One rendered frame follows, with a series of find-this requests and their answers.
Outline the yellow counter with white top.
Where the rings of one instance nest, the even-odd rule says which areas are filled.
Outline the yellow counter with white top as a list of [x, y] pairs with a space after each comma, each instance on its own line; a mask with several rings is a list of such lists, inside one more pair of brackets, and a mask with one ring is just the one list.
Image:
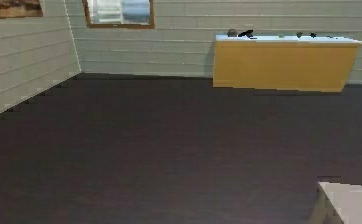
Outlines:
[[213, 85], [261, 90], [340, 92], [360, 40], [347, 37], [218, 35]]

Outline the wooden framed window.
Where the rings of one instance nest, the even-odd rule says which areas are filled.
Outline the wooden framed window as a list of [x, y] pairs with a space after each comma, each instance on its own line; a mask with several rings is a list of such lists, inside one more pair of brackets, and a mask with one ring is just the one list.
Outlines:
[[153, 0], [82, 0], [89, 28], [153, 29]]

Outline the brown framed wall picture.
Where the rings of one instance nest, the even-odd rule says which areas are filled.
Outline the brown framed wall picture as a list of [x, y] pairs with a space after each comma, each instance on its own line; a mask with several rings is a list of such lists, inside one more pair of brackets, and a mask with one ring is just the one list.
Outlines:
[[0, 0], [0, 19], [42, 16], [40, 0]]

